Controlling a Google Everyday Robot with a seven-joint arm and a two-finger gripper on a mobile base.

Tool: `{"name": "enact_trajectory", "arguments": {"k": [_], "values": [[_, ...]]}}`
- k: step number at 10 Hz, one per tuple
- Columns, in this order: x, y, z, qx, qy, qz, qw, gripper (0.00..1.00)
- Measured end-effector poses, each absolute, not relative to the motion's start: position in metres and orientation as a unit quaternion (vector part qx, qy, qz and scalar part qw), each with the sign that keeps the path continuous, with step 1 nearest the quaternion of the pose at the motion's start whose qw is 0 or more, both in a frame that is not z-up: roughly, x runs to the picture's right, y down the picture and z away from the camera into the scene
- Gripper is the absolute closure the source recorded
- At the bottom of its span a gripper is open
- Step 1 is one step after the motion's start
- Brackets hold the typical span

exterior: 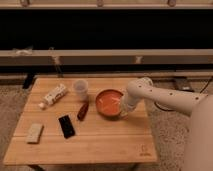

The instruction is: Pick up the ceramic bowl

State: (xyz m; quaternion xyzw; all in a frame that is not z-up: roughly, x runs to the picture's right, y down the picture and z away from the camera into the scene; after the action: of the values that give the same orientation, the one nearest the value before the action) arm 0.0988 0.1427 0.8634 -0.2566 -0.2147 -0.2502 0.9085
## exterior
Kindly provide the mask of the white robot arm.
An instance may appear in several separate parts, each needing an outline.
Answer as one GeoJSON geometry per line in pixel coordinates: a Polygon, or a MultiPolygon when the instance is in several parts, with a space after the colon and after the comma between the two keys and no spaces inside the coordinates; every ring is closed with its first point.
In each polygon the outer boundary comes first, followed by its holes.
{"type": "Polygon", "coordinates": [[[213,94],[157,88],[148,77],[126,85],[120,107],[124,115],[142,99],[158,102],[190,117],[181,171],[213,171],[213,94]]]}

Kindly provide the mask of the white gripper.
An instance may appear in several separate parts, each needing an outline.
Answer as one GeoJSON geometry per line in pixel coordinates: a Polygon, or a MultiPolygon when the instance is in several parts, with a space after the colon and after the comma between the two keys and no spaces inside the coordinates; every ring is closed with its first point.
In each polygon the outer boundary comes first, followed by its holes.
{"type": "Polygon", "coordinates": [[[139,102],[139,99],[130,96],[128,93],[125,93],[120,100],[120,116],[127,116],[129,113],[134,111],[139,102]]]}

